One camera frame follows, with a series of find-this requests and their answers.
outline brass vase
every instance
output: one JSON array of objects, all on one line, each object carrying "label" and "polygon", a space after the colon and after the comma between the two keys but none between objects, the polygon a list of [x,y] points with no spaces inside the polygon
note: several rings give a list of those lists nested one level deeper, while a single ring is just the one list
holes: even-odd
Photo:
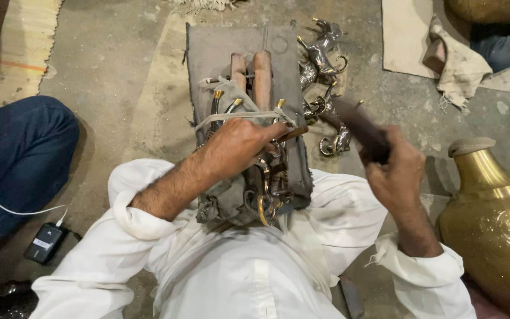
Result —
[{"label": "brass vase", "polygon": [[466,272],[487,296],[510,315],[510,174],[489,148],[453,158],[461,186],[439,217],[442,240],[464,258]]}]

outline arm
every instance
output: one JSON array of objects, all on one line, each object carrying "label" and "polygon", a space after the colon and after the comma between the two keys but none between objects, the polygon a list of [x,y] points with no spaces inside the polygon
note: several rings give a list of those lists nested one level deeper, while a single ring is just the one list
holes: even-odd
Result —
[{"label": "arm", "polygon": [[130,206],[172,221],[212,185],[253,165],[254,157],[287,130],[285,123],[263,128],[240,118],[227,120],[204,147],[136,194]]},{"label": "arm", "polygon": [[[125,283],[143,269],[153,247],[155,254],[166,252],[163,241],[176,231],[171,221],[201,192],[249,167],[287,129],[284,123],[263,128],[227,120],[204,147],[144,190],[120,192],[58,269],[33,283],[39,303],[30,318],[122,318],[123,307],[133,299]],[[159,172],[140,167],[125,174],[140,181]]]},{"label": "arm", "polygon": [[364,162],[365,174],[398,232],[377,239],[375,258],[393,272],[397,297],[416,318],[475,319],[460,279],[462,259],[438,242],[421,205],[425,157],[402,137],[398,127],[385,130],[391,146],[388,164]]}]

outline white shirt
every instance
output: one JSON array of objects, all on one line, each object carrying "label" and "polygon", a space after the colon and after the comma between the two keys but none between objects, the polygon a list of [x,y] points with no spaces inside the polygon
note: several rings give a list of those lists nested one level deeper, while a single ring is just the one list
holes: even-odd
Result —
[{"label": "white shirt", "polygon": [[[159,284],[152,293],[155,317],[344,317],[331,303],[329,286],[372,244],[386,214],[363,179],[313,170],[311,208],[283,217],[282,230],[200,225],[193,209],[170,223],[126,207],[170,167],[142,159],[112,173],[112,208],[51,276],[34,282],[40,301],[32,319],[121,318],[133,299],[125,283],[144,267]],[[395,274],[397,297],[416,317],[475,319],[460,280],[461,258],[451,249],[411,258],[397,249],[394,235],[376,246],[376,262]]]}]

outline blue jeans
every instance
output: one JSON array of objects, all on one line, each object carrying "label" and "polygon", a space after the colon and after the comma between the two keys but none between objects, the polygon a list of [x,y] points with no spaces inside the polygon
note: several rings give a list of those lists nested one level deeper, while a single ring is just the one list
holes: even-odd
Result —
[{"label": "blue jeans", "polygon": [[510,68],[510,25],[472,25],[471,49],[481,54],[494,73]]},{"label": "blue jeans", "polygon": [[[79,128],[59,100],[36,96],[0,108],[0,204],[14,212],[35,212],[68,179]],[[0,238],[30,216],[0,208]]]}]

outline man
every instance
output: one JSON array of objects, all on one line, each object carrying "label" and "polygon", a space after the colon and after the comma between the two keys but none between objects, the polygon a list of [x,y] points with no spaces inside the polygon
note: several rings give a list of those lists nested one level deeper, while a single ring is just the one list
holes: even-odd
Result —
[{"label": "man", "polygon": [[419,318],[475,318],[461,258],[438,243],[420,204],[424,156],[398,128],[386,130],[389,164],[365,163],[371,188],[313,170],[310,207],[283,216],[282,231],[200,225],[190,203],[252,165],[286,133],[283,123],[230,119],[176,166],[138,159],[117,167],[111,208],[53,275],[33,284],[40,301],[31,319],[121,318],[133,299],[125,283],[144,267],[159,285],[155,318],[343,318],[329,286],[374,242],[386,209],[399,233],[377,240],[375,261],[394,272],[400,301]]},{"label": "man", "polygon": [[[79,128],[74,114],[55,98],[36,96],[0,108],[0,204],[18,212],[39,211],[68,179]],[[0,247],[30,215],[0,208]]]}]

